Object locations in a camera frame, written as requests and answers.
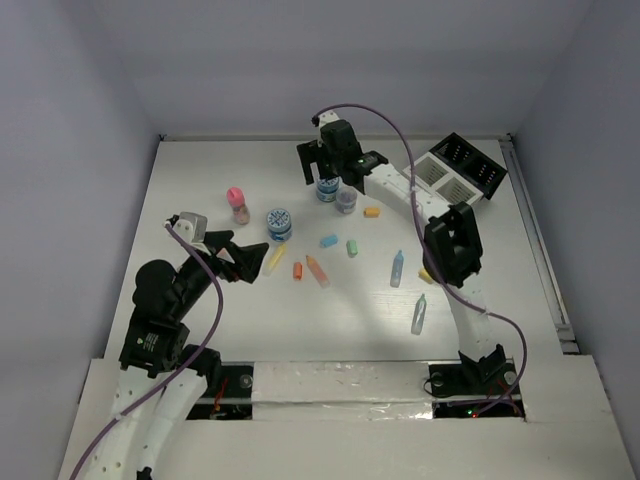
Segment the blue lid jar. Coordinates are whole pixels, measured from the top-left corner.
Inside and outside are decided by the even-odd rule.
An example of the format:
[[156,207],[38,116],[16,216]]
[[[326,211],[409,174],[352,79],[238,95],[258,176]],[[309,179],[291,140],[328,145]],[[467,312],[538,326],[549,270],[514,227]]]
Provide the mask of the blue lid jar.
[[275,242],[288,241],[293,232],[291,214],[283,208],[270,210],[266,215],[267,232]]
[[316,181],[316,197],[324,203],[334,202],[340,188],[340,178],[318,179]]

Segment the clear jar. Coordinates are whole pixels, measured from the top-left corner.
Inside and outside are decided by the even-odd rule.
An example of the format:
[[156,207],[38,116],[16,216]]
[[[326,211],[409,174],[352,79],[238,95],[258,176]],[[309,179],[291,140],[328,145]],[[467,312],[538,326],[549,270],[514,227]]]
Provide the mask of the clear jar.
[[358,191],[351,186],[343,186],[338,189],[335,196],[336,209],[341,214],[351,214],[354,212],[358,200]]

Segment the pink cap bottle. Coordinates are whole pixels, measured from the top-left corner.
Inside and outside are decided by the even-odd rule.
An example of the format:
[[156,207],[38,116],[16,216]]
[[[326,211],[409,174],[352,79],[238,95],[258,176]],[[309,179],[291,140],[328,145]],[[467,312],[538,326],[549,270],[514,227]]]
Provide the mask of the pink cap bottle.
[[226,192],[226,198],[235,221],[239,225],[247,225],[250,222],[250,213],[243,191],[239,187],[231,187]]

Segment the orange marker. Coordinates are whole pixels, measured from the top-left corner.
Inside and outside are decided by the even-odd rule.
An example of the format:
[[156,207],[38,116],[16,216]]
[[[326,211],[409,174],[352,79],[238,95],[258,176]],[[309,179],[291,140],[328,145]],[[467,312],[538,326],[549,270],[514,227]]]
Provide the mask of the orange marker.
[[307,255],[306,264],[309,271],[322,288],[327,288],[330,286],[330,281],[327,274],[314,257]]

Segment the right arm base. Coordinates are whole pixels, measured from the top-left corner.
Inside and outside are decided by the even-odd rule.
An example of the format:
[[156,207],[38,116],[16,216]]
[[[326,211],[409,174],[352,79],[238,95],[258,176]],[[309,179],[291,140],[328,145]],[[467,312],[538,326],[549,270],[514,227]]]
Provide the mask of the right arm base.
[[473,384],[459,363],[430,364],[423,390],[432,398],[435,419],[524,418],[520,388],[515,387],[499,403],[482,414],[480,410],[506,393],[516,379],[515,365],[508,361],[483,384]]

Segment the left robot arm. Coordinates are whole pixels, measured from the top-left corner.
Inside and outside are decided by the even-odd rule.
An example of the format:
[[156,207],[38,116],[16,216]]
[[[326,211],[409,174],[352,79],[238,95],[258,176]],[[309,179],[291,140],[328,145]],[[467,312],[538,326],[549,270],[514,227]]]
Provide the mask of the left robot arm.
[[157,476],[180,424],[221,383],[220,355],[207,346],[217,328],[190,345],[183,320],[209,287],[253,283],[269,249],[266,243],[239,247],[231,231],[191,236],[183,222],[164,227],[189,256],[179,268],[153,260],[136,274],[111,418],[74,467],[74,479]]

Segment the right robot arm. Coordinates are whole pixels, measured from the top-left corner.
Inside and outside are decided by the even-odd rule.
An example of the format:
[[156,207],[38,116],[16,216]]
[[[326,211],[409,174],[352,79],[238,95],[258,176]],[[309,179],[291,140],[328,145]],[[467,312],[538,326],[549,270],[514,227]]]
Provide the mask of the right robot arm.
[[483,248],[472,207],[451,205],[420,188],[376,151],[366,152],[351,124],[328,111],[313,117],[316,139],[298,145],[307,183],[338,178],[414,223],[423,249],[423,265],[443,288],[458,333],[458,361],[431,367],[435,397],[505,394],[511,371],[495,340],[483,303],[479,273]]

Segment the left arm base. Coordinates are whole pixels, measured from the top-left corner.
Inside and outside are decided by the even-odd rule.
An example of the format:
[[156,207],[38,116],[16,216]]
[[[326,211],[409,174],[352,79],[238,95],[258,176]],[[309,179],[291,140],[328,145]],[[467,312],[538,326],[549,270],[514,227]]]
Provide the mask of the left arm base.
[[218,383],[196,401],[187,419],[251,420],[253,375],[253,363],[223,363]]

